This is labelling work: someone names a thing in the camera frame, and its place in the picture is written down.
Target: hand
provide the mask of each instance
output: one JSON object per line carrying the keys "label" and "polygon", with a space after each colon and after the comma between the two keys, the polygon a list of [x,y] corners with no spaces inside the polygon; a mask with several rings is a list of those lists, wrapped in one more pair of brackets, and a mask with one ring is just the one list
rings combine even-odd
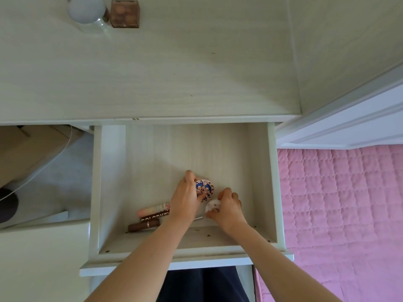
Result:
{"label": "hand", "polygon": [[219,212],[207,212],[206,217],[214,220],[229,236],[238,225],[247,222],[242,213],[242,203],[238,199],[237,193],[232,193],[229,187],[219,194],[221,208]]}
{"label": "hand", "polygon": [[189,226],[194,220],[204,194],[196,195],[196,176],[192,171],[186,171],[184,178],[179,181],[177,189],[171,198],[169,216]]}

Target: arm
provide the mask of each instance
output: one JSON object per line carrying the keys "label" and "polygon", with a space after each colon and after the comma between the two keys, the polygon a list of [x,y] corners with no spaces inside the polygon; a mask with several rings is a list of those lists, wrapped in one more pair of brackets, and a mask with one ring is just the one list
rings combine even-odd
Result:
{"label": "arm", "polygon": [[133,251],[86,302],[155,302],[183,235],[195,218],[204,195],[196,196],[195,175],[186,171],[172,196],[170,214]]}
{"label": "arm", "polygon": [[245,250],[276,302],[340,302],[247,224],[236,193],[227,187],[219,199],[220,211],[208,212],[207,217],[215,220]]}

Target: white cable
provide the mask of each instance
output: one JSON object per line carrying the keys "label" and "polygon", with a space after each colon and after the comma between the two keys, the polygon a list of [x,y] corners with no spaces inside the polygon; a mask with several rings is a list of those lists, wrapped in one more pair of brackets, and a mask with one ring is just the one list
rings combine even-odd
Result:
{"label": "white cable", "polygon": [[50,163],[52,163],[53,161],[56,160],[57,157],[59,157],[63,151],[68,147],[68,144],[70,143],[71,137],[73,135],[73,127],[70,125],[70,137],[68,138],[67,144],[66,146],[63,148],[63,150],[61,152],[58,153],[58,155],[56,157],[54,157],[52,160],[50,160],[50,162],[48,162],[48,164],[46,164],[44,167],[42,167],[41,170],[39,170],[31,179],[29,179],[27,182],[25,182],[23,185],[21,185],[20,187],[17,187],[14,191],[12,191],[10,194],[8,194],[7,196],[3,197],[0,199],[0,201],[2,201],[3,199],[6,199],[8,196],[10,196],[11,194],[17,192],[20,188],[22,188],[23,186],[25,186],[27,183],[29,183],[33,178],[35,178],[36,176],[38,176],[46,167],[48,167],[48,165]]}

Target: white drawer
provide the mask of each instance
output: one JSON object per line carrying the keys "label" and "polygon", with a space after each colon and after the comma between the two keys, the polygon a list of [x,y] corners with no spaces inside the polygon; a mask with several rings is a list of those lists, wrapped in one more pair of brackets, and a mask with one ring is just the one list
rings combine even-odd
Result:
{"label": "white drawer", "polygon": [[[81,275],[105,275],[153,230],[126,233],[141,208],[168,202],[185,170],[218,191],[239,194],[247,222],[285,248],[274,123],[96,126],[89,261]],[[170,269],[251,264],[209,219],[192,223]]]}

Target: pink quilted bedspread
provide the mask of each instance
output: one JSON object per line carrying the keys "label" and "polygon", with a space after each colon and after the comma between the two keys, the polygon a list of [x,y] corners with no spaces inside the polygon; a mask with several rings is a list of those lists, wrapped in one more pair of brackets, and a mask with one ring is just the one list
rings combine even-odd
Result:
{"label": "pink quilted bedspread", "polygon": [[295,263],[345,302],[403,301],[403,145],[278,155]]}

